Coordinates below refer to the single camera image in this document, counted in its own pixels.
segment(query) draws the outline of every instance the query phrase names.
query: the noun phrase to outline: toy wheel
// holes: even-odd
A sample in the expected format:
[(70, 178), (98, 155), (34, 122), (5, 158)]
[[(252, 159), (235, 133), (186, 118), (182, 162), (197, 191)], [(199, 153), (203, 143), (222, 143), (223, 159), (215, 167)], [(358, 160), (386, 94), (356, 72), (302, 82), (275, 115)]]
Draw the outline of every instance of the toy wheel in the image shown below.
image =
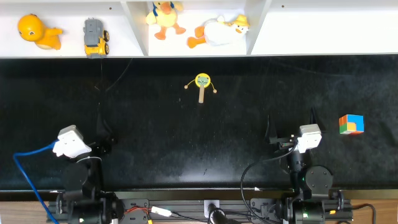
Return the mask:
[(104, 40), (105, 40), (106, 42), (109, 41), (109, 33), (108, 33), (108, 31), (106, 31), (106, 30), (104, 30)]
[(107, 43), (105, 43), (105, 53), (109, 54), (109, 46)]

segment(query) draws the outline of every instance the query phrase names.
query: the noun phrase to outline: toy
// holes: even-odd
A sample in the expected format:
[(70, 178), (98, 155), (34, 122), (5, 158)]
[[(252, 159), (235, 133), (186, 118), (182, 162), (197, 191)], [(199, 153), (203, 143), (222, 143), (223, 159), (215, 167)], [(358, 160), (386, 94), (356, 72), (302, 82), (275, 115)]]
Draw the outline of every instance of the toy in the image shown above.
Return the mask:
[(41, 49), (61, 49), (58, 35), (62, 34), (62, 30), (47, 28), (36, 15), (29, 14), (22, 17), (18, 22), (18, 31), (24, 40), (35, 42)]
[(214, 85), (212, 84), (209, 75), (205, 73), (197, 75), (194, 80), (190, 81), (188, 85), (184, 86), (184, 89), (188, 89), (189, 84), (191, 84), (194, 81), (197, 84), (197, 87), (199, 87), (199, 103), (203, 103), (205, 99), (205, 88), (210, 86), (210, 84), (213, 87), (213, 93), (217, 93), (217, 90), (214, 88)]
[(361, 134), (364, 132), (363, 116), (347, 114), (339, 120), (340, 134)]
[(220, 16), (205, 22), (205, 25), (195, 29), (195, 36), (188, 38), (188, 46), (192, 49), (198, 44), (210, 44), (212, 46), (233, 43), (241, 39), (249, 30), (248, 19), (239, 15), (232, 23), (225, 23), (224, 17)]
[(185, 29), (177, 24), (177, 12), (182, 11), (182, 4), (179, 2), (172, 3), (171, 1), (155, 1), (153, 2), (154, 9), (146, 17), (148, 25), (157, 23), (160, 26), (160, 32), (155, 34), (159, 40), (166, 39), (166, 30), (169, 27), (174, 27), (176, 34), (185, 33)]
[(97, 19), (87, 19), (85, 27), (85, 52), (88, 58), (103, 58), (109, 54), (109, 33)]

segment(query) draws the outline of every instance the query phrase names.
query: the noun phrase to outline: black tabletop surface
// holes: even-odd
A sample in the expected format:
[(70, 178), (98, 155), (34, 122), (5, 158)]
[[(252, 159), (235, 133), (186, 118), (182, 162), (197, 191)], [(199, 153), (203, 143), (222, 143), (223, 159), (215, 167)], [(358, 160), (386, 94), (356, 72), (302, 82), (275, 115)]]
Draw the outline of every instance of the black tabletop surface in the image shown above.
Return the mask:
[[(343, 189), (398, 186), (398, 57), (395, 55), (0, 60), (0, 190), (27, 190), (12, 160), (75, 124), (90, 143), (99, 102), (119, 143), (103, 157), (107, 190), (236, 188), (246, 166), (276, 154), (267, 115), (296, 133), (315, 108), (325, 134), (312, 150)], [(184, 85), (207, 73), (215, 88)], [(365, 132), (339, 134), (339, 117), (364, 116)], [(68, 165), (47, 151), (21, 158), (38, 189), (62, 189)], [(249, 187), (286, 189), (278, 162), (254, 167)]]

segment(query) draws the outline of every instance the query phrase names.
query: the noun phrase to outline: colorful cube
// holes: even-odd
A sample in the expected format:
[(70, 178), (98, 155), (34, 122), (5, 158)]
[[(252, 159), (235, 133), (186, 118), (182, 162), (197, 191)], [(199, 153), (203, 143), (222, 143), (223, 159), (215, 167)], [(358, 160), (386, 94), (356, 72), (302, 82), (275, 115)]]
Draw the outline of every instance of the colorful cube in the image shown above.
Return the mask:
[(338, 120), (340, 134), (361, 134), (364, 132), (363, 116), (347, 114)]

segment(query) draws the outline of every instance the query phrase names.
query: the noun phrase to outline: yellow plush duck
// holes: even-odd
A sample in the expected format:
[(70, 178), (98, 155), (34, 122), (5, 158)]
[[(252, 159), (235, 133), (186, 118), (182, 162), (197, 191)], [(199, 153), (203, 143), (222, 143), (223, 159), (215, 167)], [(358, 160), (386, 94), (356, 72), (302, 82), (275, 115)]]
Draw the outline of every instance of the yellow plush duck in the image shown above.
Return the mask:
[(35, 42), (41, 49), (61, 49), (58, 35), (62, 34), (62, 30), (47, 28), (36, 15), (22, 17), (18, 22), (18, 31), (24, 40)]
[(155, 37), (159, 40), (166, 39), (166, 30), (169, 27), (174, 27), (176, 34), (185, 33), (185, 29), (177, 24), (177, 12), (182, 11), (182, 4), (179, 2), (171, 1), (156, 1), (153, 2), (154, 9), (150, 12), (146, 18), (148, 25), (157, 23), (160, 26), (160, 32), (155, 34)]
[(227, 23), (223, 16), (205, 22), (205, 25), (195, 29), (195, 36), (188, 38), (188, 46), (192, 49), (198, 44), (219, 46), (230, 44), (242, 38), (249, 30), (248, 19), (239, 15), (232, 23)]

